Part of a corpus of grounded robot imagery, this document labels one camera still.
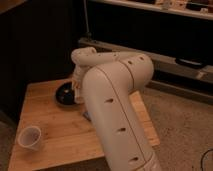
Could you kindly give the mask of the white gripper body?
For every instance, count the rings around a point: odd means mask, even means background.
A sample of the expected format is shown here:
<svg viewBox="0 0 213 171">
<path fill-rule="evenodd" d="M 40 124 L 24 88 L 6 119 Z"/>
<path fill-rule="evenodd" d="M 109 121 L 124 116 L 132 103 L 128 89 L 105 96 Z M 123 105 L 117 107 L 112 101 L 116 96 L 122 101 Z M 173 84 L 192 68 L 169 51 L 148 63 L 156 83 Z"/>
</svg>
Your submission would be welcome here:
<svg viewBox="0 0 213 171">
<path fill-rule="evenodd" d="M 76 104 L 83 104 L 82 96 L 82 79 L 84 76 L 84 71 L 81 67 L 76 66 L 71 75 L 71 89 L 74 91 L 74 102 Z"/>
</svg>

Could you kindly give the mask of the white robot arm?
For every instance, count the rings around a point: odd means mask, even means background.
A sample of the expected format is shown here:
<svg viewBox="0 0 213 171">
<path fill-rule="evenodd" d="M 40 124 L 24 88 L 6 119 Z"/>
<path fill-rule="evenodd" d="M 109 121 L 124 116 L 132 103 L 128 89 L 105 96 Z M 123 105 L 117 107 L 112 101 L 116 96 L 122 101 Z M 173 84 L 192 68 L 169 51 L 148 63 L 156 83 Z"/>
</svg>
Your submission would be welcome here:
<svg viewBox="0 0 213 171">
<path fill-rule="evenodd" d="M 129 98 L 151 80 L 150 57 L 86 47 L 71 59 L 75 102 L 86 106 L 111 171 L 162 171 Z"/>
</svg>

